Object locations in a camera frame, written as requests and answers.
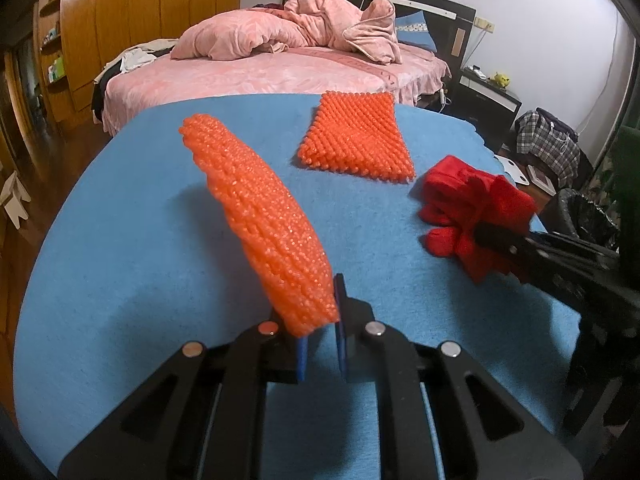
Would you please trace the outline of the black bedside cabinet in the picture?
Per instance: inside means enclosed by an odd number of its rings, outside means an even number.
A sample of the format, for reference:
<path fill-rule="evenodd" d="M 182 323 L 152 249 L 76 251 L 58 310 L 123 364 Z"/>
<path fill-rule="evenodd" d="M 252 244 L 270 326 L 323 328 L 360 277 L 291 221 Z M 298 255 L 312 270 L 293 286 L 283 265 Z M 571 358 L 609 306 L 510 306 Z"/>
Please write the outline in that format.
<path fill-rule="evenodd" d="M 511 142 L 512 126 L 522 106 L 513 92 L 464 68 L 450 92 L 450 100 L 445 114 L 469 122 L 495 154 L 503 144 Z"/>

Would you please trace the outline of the plaid bag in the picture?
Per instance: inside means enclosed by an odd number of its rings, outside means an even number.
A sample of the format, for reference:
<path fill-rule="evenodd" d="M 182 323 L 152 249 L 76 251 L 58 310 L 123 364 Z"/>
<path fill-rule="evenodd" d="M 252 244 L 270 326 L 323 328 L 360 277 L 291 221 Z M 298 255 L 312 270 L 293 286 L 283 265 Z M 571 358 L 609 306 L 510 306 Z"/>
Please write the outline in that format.
<path fill-rule="evenodd" d="M 555 174 L 560 188 L 579 176 L 582 150 L 575 131 L 543 108 L 529 110 L 514 122 L 515 151 L 541 160 Z"/>

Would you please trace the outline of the wall power outlet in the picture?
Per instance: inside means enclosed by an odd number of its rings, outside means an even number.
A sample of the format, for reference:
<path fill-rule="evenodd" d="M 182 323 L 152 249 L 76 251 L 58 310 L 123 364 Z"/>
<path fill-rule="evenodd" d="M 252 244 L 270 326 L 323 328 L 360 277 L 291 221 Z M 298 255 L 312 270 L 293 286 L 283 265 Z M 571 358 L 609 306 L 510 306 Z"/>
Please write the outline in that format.
<path fill-rule="evenodd" d="M 488 34 L 492 34 L 495 31 L 495 24 L 486 20 L 486 18 L 481 18 L 480 16 L 474 18 L 473 26 L 483 32 L 488 32 Z"/>

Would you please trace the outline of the pink crumpled duvet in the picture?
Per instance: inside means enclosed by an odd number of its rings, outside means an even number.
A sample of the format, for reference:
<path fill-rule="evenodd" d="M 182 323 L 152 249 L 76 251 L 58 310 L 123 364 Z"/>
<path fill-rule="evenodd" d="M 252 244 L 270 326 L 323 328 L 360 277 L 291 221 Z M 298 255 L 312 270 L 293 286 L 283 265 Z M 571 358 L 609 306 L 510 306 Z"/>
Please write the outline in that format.
<path fill-rule="evenodd" d="M 320 47 L 400 64 L 395 20 L 390 0 L 372 0 L 363 10 L 347 0 L 286 0 L 281 9 L 255 6 L 206 18 L 181 35 L 170 57 L 234 61 L 256 51 Z"/>

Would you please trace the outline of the clothes pile on bed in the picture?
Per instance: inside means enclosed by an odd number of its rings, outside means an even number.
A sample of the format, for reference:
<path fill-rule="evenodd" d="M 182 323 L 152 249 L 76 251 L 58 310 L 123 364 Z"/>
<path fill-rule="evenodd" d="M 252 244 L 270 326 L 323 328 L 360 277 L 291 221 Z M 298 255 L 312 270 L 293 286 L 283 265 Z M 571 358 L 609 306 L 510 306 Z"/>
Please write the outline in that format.
<path fill-rule="evenodd" d="M 98 84 L 106 75 L 107 71 L 113 67 L 118 68 L 121 72 L 127 73 L 152 63 L 156 59 L 157 54 L 165 55 L 167 52 L 170 52 L 176 44 L 178 44 L 178 40 L 175 38 L 158 38 L 129 47 L 116 55 L 110 62 L 107 62 L 103 66 L 102 72 L 98 73 L 93 81 L 95 84 Z"/>

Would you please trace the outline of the bed with pink sheet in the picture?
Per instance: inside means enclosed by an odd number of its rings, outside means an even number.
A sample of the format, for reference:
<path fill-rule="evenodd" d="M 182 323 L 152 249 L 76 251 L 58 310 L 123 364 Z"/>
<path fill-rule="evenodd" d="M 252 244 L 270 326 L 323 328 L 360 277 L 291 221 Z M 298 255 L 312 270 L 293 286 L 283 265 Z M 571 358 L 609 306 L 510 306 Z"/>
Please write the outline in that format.
<path fill-rule="evenodd" d="M 257 53 L 234 61 L 174 60 L 168 54 L 111 77 L 94 118 L 112 136 L 142 110 L 172 102 L 239 94 L 388 92 L 399 104 L 439 92 L 451 76 L 434 53 L 403 44 L 401 63 L 376 64 L 360 53 L 322 47 Z"/>

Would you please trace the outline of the blue embroidered pillow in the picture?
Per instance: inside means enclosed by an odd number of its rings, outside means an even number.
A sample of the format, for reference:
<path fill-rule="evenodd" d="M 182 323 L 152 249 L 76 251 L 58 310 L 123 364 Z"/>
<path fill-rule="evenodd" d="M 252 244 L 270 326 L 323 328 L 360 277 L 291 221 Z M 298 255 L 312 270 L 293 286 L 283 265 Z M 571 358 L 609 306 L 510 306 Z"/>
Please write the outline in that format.
<path fill-rule="evenodd" d="M 398 16 L 395 20 L 396 36 L 402 44 L 437 52 L 437 46 L 422 10 Z"/>

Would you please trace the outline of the yellow plush toy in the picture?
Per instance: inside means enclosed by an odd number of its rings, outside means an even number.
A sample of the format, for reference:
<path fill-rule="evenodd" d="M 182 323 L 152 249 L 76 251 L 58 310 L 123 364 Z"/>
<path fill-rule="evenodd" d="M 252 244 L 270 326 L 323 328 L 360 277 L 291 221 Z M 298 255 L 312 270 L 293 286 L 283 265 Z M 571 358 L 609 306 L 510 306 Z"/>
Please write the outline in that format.
<path fill-rule="evenodd" d="M 506 74 L 502 73 L 495 73 L 495 75 L 492 76 L 491 81 L 501 89 L 508 88 L 510 84 L 510 78 L 506 76 Z"/>

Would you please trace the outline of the red cloth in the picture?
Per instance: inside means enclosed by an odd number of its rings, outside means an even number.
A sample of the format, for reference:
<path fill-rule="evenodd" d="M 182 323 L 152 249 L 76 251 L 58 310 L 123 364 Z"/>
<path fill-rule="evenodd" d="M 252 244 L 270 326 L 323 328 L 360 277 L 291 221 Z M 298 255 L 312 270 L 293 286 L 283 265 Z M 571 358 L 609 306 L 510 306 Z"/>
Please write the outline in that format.
<path fill-rule="evenodd" d="M 491 274 L 490 257 L 498 254 L 477 244 L 474 228 L 487 222 L 525 235 L 536 214 L 534 199 L 506 177 L 488 174 L 452 155 L 424 174 L 421 196 L 419 217 L 432 226 L 423 237 L 423 247 L 435 257 L 458 259 L 474 283 Z"/>

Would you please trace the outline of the black bed headboard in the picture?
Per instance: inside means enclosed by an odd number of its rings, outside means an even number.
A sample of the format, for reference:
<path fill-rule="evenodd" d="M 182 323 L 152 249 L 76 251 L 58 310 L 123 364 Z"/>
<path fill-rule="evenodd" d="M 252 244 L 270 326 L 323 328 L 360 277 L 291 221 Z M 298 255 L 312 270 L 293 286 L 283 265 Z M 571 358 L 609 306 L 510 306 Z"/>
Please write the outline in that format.
<path fill-rule="evenodd" d="M 348 0 L 364 10 L 372 0 Z M 469 44 L 476 10 L 450 0 L 390 0 L 397 16 L 421 11 L 428 31 L 435 40 L 436 55 L 445 61 L 454 82 L 459 80 L 466 47 Z"/>

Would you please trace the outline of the blue felt table cloth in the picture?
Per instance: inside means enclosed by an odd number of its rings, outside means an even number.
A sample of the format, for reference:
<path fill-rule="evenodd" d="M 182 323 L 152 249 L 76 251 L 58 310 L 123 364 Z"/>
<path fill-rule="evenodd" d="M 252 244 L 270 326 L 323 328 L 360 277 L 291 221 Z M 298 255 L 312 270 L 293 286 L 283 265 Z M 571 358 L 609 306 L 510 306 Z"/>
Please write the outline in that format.
<path fill-rule="evenodd" d="M 81 176 L 40 249 L 14 350 L 18 426 L 49 469 L 185 342 L 225 344 L 269 314 L 183 145 L 180 126 L 198 113 L 220 119 L 279 176 L 350 296 L 420 344 L 457 341 L 558 430 L 576 313 L 515 278 L 474 283 L 426 252 L 417 183 L 300 166 L 318 103 L 256 94 L 149 108 Z"/>

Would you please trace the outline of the orange foam net sleeve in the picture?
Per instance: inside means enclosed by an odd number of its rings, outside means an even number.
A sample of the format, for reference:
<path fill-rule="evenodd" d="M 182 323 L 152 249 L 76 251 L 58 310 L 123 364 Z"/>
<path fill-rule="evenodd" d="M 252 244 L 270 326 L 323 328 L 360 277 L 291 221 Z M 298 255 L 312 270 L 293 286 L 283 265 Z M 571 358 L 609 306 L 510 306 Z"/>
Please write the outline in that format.
<path fill-rule="evenodd" d="M 277 174 L 217 118 L 195 114 L 179 131 L 288 332 L 306 337 L 338 322 L 328 256 Z"/>

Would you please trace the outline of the wooden wardrobe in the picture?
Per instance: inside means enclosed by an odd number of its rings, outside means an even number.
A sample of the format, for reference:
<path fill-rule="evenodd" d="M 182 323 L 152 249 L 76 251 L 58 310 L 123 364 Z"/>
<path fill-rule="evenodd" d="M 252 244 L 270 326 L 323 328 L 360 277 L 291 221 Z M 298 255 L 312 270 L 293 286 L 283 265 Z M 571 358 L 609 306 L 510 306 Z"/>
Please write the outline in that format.
<path fill-rule="evenodd" d="M 43 84 L 50 122 L 70 131 L 90 116 L 93 79 L 122 50 L 158 38 L 177 38 L 204 18 L 238 8 L 240 0 L 1 0 L 1 42 L 32 29 L 35 42 L 57 28 L 60 39 L 50 53 L 37 53 L 46 70 L 62 58 L 63 81 Z"/>

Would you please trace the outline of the white bathroom scale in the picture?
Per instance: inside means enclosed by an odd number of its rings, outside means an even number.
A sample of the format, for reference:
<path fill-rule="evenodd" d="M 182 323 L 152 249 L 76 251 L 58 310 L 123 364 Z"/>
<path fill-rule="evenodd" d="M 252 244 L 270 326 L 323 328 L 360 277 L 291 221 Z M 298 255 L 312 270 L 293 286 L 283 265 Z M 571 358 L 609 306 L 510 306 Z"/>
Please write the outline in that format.
<path fill-rule="evenodd" d="M 495 159 L 503 166 L 503 171 L 510 176 L 515 184 L 529 186 L 529 180 L 524 172 L 512 159 L 496 155 Z"/>

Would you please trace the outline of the patterned dark curtain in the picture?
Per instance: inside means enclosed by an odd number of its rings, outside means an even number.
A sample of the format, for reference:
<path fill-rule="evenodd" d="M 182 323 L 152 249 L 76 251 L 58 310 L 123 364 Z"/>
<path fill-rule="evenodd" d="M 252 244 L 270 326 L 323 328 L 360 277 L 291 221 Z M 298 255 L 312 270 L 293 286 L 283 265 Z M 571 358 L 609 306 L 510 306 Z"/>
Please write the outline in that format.
<path fill-rule="evenodd" d="M 634 64 L 623 115 L 605 145 L 606 151 L 589 182 L 587 195 L 606 216 L 620 226 L 622 199 L 639 201 L 639 40 L 634 40 Z"/>

